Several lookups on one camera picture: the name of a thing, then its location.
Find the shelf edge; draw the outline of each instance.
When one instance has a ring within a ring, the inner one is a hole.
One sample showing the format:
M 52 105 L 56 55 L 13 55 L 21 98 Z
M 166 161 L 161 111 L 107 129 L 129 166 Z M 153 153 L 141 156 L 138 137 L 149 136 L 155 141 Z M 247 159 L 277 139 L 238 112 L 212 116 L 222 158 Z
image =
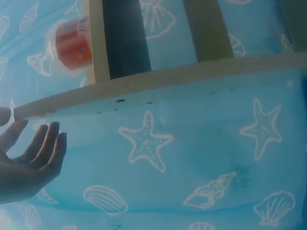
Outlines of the shelf edge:
M 45 116 L 76 105 L 126 94 L 236 75 L 307 68 L 307 52 L 206 61 L 104 81 L 60 93 L 14 109 L 15 120 Z

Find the finger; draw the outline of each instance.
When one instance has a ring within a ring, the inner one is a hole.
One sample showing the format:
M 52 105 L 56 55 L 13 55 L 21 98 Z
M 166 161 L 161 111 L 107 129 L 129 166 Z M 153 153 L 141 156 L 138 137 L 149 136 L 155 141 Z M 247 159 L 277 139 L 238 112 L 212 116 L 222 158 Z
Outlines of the finger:
M 38 153 L 38 155 L 29 163 L 29 166 L 35 169 L 39 169 L 46 165 L 53 153 L 54 144 L 59 134 L 59 123 L 53 122 L 50 124 L 46 134 L 44 143 Z
M 44 165 L 38 170 L 36 182 L 39 186 L 47 185 L 60 174 L 66 150 L 67 134 L 61 133 L 57 137 L 54 152 L 47 165 Z
M 11 118 L 11 110 L 9 108 L 0 107 L 0 126 L 4 126 Z
M 18 140 L 28 121 L 15 121 L 0 135 L 0 149 L 7 152 Z
M 33 160 L 37 156 L 39 150 L 41 149 L 44 143 L 47 131 L 48 131 L 48 126 L 41 125 L 39 130 L 36 132 L 31 144 L 24 152 L 24 154 L 14 159 L 14 162 L 17 164 L 27 164 L 31 160 Z

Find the wooden slat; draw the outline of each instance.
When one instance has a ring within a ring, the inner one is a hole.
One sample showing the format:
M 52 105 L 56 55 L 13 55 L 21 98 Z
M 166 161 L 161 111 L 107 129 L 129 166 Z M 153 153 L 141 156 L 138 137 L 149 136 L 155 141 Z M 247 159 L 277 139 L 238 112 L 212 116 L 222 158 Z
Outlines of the wooden slat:
M 105 25 L 102 0 L 83 0 L 83 15 L 90 16 L 93 64 L 86 70 L 89 84 L 110 80 L 106 53 Z
M 197 60 L 233 58 L 218 0 L 184 0 Z
M 284 53 L 201 62 L 127 76 L 50 96 L 15 108 L 14 116 L 16 120 L 28 119 L 33 116 L 56 113 L 59 109 L 163 87 L 244 74 L 305 68 L 307 68 L 307 53 Z

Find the conch shell print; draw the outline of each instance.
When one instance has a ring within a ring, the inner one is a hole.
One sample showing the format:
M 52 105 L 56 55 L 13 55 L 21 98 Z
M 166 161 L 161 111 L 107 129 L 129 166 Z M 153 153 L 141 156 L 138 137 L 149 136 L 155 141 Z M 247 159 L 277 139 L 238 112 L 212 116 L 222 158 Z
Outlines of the conch shell print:
M 146 39 L 167 34 L 177 18 L 162 6 L 163 0 L 140 0 Z
M 41 224 L 37 209 L 32 204 L 26 202 L 22 203 L 19 210 L 21 215 L 24 217 L 24 224 L 29 228 L 29 230 L 33 230 Z
M 10 19 L 8 16 L 0 17 L 0 41 L 4 36 L 6 30 L 9 28 L 9 25 L 10 25 Z
M 232 34 L 228 34 L 228 36 L 229 36 L 232 52 L 234 53 L 235 57 L 244 57 L 246 54 L 246 51 L 245 51 L 244 46 L 240 42 L 240 40 L 237 39 Z
M 279 191 L 254 206 L 255 213 L 260 216 L 259 225 L 278 226 L 278 221 L 295 207 L 295 197 L 292 193 Z
M 218 179 L 211 181 L 202 187 L 198 187 L 183 202 L 186 206 L 208 209 L 215 204 L 215 200 L 222 198 L 225 190 L 229 187 L 236 172 L 221 175 Z
M 109 216 L 116 216 L 128 210 L 126 201 L 117 192 L 103 185 L 88 187 L 83 198 L 105 211 Z

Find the hand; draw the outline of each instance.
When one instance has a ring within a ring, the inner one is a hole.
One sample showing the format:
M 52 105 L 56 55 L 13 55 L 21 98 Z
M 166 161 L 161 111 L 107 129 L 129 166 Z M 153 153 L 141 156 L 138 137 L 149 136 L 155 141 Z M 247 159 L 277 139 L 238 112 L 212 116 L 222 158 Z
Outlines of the hand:
M 11 111 L 0 107 L 0 126 L 10 119 Z M 9 159 L 6 152 L 16 143 L 27 121 L 11 124 L 0 135 L 0 204 L 34 196 L 61 171 L 66 153 L 66 133 L 59 134 L 59 123 L 42 125 L 25 152 Z

